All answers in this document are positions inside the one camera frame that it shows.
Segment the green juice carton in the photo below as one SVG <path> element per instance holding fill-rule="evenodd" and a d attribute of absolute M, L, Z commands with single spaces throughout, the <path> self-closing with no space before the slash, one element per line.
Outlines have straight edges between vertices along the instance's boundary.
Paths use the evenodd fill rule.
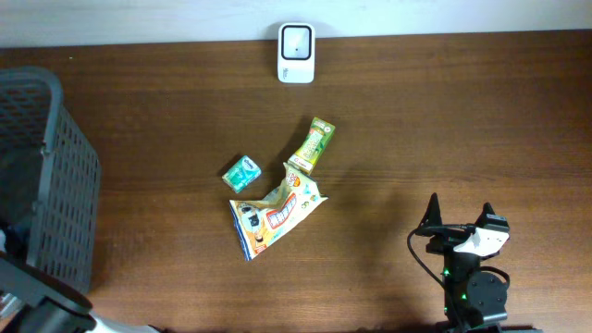
<path fill-rule="evenodd" d="M 288 159 L 288 163 L 310 175 L 320 156 L 326 150 L 335 132 L 335 126 L 315 117 L 301 147 Z"/>

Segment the teal tissue pack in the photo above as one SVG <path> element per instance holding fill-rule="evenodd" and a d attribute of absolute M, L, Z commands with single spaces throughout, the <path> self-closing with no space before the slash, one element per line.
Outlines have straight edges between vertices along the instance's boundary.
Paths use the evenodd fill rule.
<path fill-rule="evenodd" d="M 242 156 L 222 176 L 223 181 L 236 193 L 243 191 L 262 174 L 262 169 L 249 157 Z"/>

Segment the yellow snack bag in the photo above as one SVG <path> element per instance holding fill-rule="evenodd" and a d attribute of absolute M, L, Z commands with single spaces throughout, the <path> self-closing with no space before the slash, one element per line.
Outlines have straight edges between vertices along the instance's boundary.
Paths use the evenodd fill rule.
<path fill-rule="evenodd" d="M 246 261 L 290 232 L 328 199 L 317 182 L 289 163 L 285 177 L 262 200 L 230 200 L 230 212 Z"/>

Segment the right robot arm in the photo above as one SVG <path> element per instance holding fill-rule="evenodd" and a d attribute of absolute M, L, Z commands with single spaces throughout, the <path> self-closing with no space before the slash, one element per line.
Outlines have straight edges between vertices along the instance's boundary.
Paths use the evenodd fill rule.
<path fill-rule="evenodd" d="M 418 227 L 410 232 L 429 238 L 427 253 L 440 255 L 444 264 L 439 275 L 433 273 L 416 253 L 415 261 L 444 291 L 444 313 L 447 321 L 438 324 L 442 332 L 477 330 L 500 332 L 500 322 L 507 319 L 505 304 L 511 284 L 506 272 L 482 263 L 500 254 L 510 238 L 510 226 L 497 215 L 490 203 L 473 224 L 444 224 L 438 196 L 430 196 Z"/>

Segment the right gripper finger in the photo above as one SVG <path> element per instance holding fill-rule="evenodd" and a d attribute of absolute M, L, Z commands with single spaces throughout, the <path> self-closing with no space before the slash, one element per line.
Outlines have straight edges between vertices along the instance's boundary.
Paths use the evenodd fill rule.
<path fill-rule="evenodd" d="M 477 227 L 485 227 L 485 226 L 492 226 L 498 224 L 498 218 L 494 213 L 494 210 L 490 203 L 485 203 L 483 205 L 482 212 L 480 216 L 475 221 L 475 225 Z"/>
<path fill-rule="evenodd" d="M 442 227 L 442 218 L 440 213 L 440 207 L 438 202 L 438 195 L 434 192 L 431 194 L 426 211 L 422 217 L 418 228 L 432 228 Z"/>

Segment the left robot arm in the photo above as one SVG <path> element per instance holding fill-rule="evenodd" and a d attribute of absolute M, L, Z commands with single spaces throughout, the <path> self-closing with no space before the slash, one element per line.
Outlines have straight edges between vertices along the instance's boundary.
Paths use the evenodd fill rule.
<path fill-rule="evenodd" d="M 24 251 L 19 236 L 1 223 L 1 316 L 11 316 L 5 332 L 151 332 L 153 326 L 131 326 L 93 312 L 80 292 L 19 259 Z"/>

